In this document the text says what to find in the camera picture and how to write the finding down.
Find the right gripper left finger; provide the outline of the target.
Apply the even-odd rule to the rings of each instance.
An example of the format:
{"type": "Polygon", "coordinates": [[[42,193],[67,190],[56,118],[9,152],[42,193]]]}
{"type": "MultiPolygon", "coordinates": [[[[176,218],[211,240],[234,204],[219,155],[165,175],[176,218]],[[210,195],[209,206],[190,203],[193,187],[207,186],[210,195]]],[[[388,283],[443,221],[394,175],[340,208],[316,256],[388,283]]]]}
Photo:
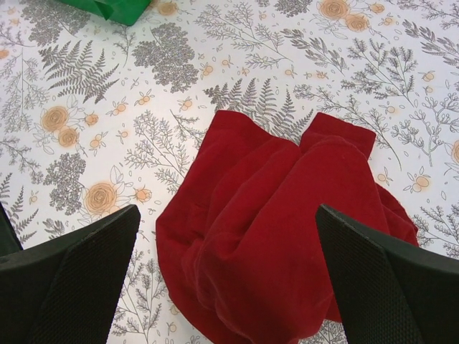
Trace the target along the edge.
{"type": "Polygon", "coordinates": [[[1,342],[106,343],[140,211],[131,204],[24,249],[1,212],[1,342]]]}

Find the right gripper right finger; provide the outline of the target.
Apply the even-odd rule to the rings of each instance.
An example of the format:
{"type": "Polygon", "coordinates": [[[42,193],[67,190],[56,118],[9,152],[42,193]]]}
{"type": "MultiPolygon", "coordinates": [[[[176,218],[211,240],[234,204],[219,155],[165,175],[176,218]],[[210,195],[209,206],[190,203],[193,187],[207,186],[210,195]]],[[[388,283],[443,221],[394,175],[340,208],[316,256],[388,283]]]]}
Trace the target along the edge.
{"type": "Polygon", "coordinates": [[[348,343],[457,343],[458,261],[322,205],[316,225],[348,343]]]}

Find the red t shirt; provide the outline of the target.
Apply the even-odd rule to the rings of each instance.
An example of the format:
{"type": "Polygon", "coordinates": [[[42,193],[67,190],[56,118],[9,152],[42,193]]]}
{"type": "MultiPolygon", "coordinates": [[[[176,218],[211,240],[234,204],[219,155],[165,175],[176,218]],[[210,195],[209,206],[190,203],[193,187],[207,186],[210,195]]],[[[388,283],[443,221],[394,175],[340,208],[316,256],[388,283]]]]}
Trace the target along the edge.
{"type": "Polygon", "coordinates": [[[156,220],[159,267],[183,316],[213,343],[297,343],[339,321],[318,207],[417,241],[404,208],[373,178],[375,138],[319,113],[294,143],[218,111],[156,220]]]}

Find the green plastic tray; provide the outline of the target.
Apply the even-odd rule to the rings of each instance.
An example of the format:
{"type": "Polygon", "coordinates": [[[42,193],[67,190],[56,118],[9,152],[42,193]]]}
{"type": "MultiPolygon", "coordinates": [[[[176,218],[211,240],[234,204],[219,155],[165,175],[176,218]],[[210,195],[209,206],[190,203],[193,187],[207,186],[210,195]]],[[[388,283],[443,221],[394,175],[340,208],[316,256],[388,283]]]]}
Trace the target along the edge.
{"type": "Polygon", "coordinates": [[[60,2],[98,15],[105,20],[132,26],[151,0],[61,0],[60,2]]]}

